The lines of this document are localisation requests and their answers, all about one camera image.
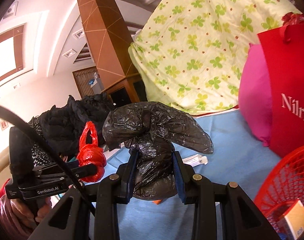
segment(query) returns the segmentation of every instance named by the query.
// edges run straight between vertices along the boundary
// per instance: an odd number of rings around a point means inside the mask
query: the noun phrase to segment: metal screw
[[[194,174],[192,178],[194,180],[201,180],[202,179],[202,175],[200,175],[200,174]]]
[[[239,186],[239,184],[237,184],[237,182],[229,182],[229,186],[232,187],[232,188],[236,188]]]
[[[119,178],[119,175],[118,175],[118,174],[111,174],[111,175],[109,176],[109,178],[110,178],[111,180],[116,180],[116,179]]]

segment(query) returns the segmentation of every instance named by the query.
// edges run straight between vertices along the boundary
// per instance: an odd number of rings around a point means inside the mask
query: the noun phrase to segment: human hand
[[[20,199],[11,199],[11,208],[15,216],[29,228],[35,228],[36,224],[34,222],[34,215],[31,210],[25,205]],[[38,216],[35,218],[35,221],[40,223],[42,219],[51,211],[52,203],[49,197],[45,198],[45,204],[38,210]]]

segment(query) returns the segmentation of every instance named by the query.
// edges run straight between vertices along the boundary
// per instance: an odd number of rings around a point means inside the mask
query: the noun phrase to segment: red sleeve
[[[0,199],[0,225],[12,240],[27,240],[33,231],[20,223],[6,195]]]
[[[1,187],[1,189],[0,189],[0,198],[6,193],[4,187],[6,186],[6,184],[8,183],[9,180],[10,180],[10,179],[8,179],[8,180],[2,185],[2,187]]]

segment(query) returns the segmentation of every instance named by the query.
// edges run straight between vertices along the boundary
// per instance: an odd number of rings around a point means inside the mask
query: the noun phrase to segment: bed
[[[192,115],[234,107],[249,43],[290,11],[288,0],[162,0],[129,48],[148,101]]]
[[[260,186],[280,158],[256,140],[238,110],[196,119],[214,144],[214,154],[208,155],[208,164],[194,167],[211,181],[227,184],[236,181],[254,199]],[[175,145],[182,158],[196,152]],[[121,163],[129,159],[128,149],[122,148],[108,160],[105,175],[115,173]],[[194,207],[184,206],[176,195],[156,205],[151,201],[132,198],[128,205],[118,205],[120,238],[190,240]],[[217,206],[218,239],[220,208]],[[93,219],[90,232],[93,233]]]

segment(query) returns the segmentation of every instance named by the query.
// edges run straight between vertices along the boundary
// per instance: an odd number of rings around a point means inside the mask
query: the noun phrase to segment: pillow
[[[272,126],[270,77],[260,44],[250,44],[239,86],[239,110],[253,135],[269,146]]]

